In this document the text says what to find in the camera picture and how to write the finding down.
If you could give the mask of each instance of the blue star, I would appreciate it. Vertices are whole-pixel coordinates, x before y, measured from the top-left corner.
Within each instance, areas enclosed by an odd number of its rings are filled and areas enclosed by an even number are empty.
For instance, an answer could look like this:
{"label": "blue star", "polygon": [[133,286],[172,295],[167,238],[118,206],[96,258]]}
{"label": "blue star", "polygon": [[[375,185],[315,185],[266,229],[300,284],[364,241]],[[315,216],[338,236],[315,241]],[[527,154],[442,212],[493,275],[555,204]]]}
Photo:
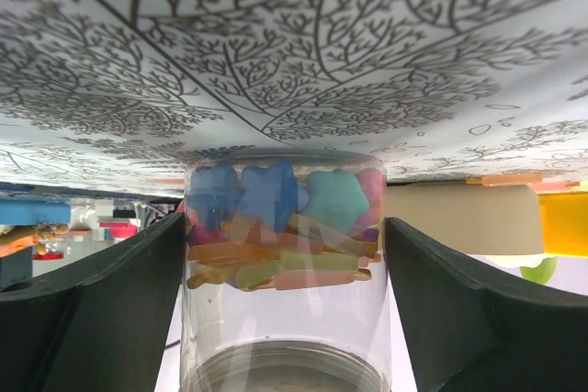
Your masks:
{"label": "blue star", "polygon": [[198,213],[207,229],[218,230],[231,219],[239,204],[241,189],[237,173],[229,164],[198,167],[192,172],[187,206]]}
{"label": "blue star", "polygon": [[259,218],[274,231],[283,231],[292,213],[309,203],[306,190],[297,184],[290,161],[263,167],[249,166],[241,174],[245,189],[239,213]]}

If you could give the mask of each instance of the teal star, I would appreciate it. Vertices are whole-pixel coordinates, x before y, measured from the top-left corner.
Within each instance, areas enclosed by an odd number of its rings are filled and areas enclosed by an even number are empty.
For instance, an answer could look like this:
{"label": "teal star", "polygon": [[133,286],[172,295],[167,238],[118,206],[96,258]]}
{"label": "teal star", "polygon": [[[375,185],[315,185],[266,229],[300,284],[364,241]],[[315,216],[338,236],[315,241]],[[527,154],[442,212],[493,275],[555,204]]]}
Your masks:
{"label": "teal star", "polygon": [[312,172],[306,178],[306,190],[311,201],[302,214],[344,234],[369,209],[356,176],[345,170]]}

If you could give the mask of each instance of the star-shaped sponge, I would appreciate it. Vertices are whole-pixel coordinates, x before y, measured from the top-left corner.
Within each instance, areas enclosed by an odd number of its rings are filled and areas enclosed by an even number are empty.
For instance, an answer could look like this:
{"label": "star-shaped sponge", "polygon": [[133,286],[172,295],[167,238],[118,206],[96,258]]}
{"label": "star-shaped sponge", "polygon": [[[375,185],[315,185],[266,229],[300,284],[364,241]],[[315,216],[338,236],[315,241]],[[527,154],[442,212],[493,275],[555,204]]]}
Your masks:
{"label": "star-shaped sponge", "polygon": [[359,233],[379,222],[386,189],[386,176],[378,169],[364,169],[356,174],[356,178],[369,201],[369,209],[357,218],[350,234]]}
{"label": "star-shaped sponge", "polygon": [[306,189],[311,201],[302,214],[344,234],[369,209],[356,176],[346,170],[312,172],[306,178]]}
{"label": "star-shaped sponge", "polygon": [[210,230],[235,214],[241,189],[237,173],[229,164],[198,167],[192,173],[187,206],[198,213],[198,220]]}
{"label": "star-shaped sponge", "polygon": [[292,213],[306,207],[309,195],[294,178],[292,164],[280,160],[267,168],[249,166],[241,173],[244,193],[237,210],[259,218],[274,231],[283,231]]}

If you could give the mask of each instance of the small toy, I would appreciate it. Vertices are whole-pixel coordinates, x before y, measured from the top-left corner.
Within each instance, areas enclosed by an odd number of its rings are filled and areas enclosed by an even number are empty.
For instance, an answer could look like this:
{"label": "small toy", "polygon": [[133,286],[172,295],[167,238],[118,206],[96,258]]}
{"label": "small toy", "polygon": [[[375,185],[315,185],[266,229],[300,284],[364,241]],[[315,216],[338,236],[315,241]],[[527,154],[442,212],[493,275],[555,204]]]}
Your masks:
{"label": "small toy", "polygon": [[301,214],[344,234],[369,209],[356,176],[346,170],[312,172],[306,178],[306,189],[311,201]]}
{"label": "small toy", "polygon": [[221,222],[234,215],[239,204],[241,188],[237,173],[229,164],[198,167],[192,173],[191,183],[188,206],[197,211],[206,228],[218,230]]}
{"label": "small toy", "polygon": [[237,207],[239,213],[263,220],[274,231],[283,231],[290,215],[309,203],[290,161],[278,161],[265,169],[245,167],[241,179],[245,191]]}

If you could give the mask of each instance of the blue object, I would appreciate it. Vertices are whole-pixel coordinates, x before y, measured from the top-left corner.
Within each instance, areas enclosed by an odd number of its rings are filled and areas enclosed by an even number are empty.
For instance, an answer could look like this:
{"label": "blue object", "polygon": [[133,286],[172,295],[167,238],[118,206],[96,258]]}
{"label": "blue object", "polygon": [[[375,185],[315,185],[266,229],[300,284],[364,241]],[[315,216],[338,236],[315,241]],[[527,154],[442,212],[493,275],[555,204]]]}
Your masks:
{"label": "blue object", "polygon": [[263,220],[274,231],[283,231],[292,213],[309,203],[309,194],[296,182],[290,161],[281,160],[267,168],[245,167],[241,178],[245,191],[239,213]]}
{"label": "blue object", "polygon": [[306,189],[311,202],[302,214],[344,234],[369,209],[368,197],[356,176],[346,170],[312,172],[306,178]]}
{"label": "blue object", "polygon": [[70,206],[63,203],[0,200],[0,224],[37,225],[69,224]]}
{"label": "blue object", "polygon": [[187,206],[196,210],[207,229],[218,230],[221,222],[231,219],[240,198],[239,178],[229,164],[198,167],[192,172]]}

